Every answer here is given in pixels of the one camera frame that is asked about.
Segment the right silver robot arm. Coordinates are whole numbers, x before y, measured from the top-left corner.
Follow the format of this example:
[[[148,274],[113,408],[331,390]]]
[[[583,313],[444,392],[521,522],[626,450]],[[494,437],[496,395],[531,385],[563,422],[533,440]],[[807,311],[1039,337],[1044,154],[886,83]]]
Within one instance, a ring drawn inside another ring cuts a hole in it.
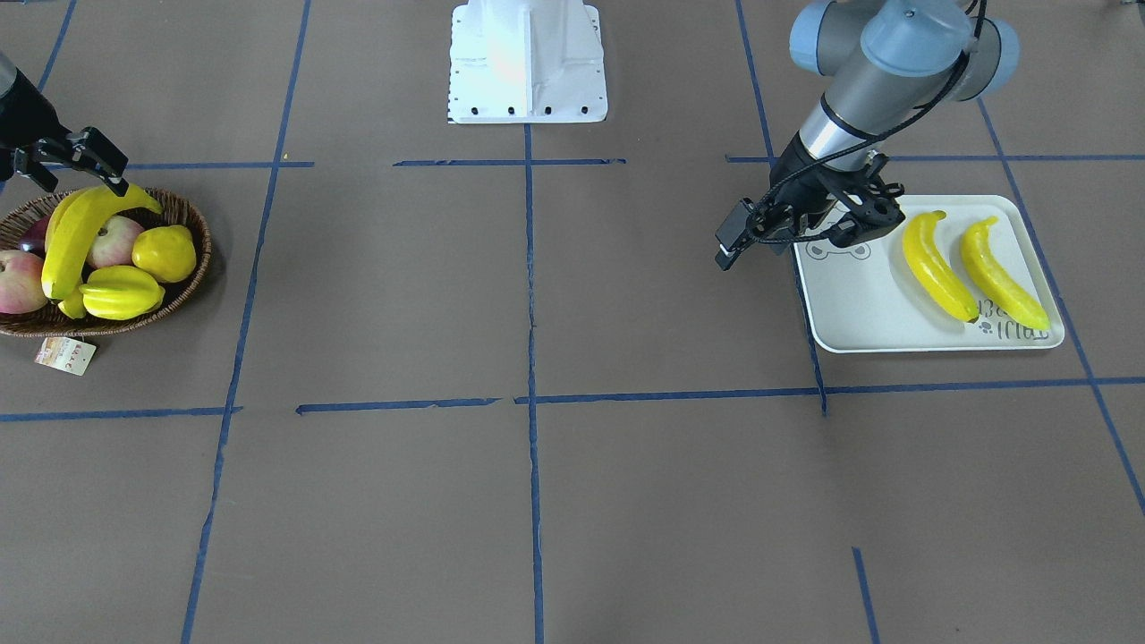
[[[98,128],[71,131],[62,126],[48,99],[5,56],[1,56],[1,181],[19,175],[53,193],[58,179],[46,167],[50,162],[98,178],[114,196],[123,197],[131,188],[123,178],[128,164],[126,155]]]

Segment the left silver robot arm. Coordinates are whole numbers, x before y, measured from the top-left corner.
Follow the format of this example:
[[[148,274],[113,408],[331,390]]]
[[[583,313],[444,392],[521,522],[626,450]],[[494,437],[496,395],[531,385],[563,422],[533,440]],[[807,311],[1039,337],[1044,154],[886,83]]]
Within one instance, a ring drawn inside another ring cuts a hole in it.
[[[769,167],[768,191],[739,201],[718,228],[721,269],[755,244],[845,249],[893,231],[903,186],[882,179],[882,143],[943,101],[1001,89],[1020,40],[985,3],[818,1],[793,21],[789,53],[829,85]]]

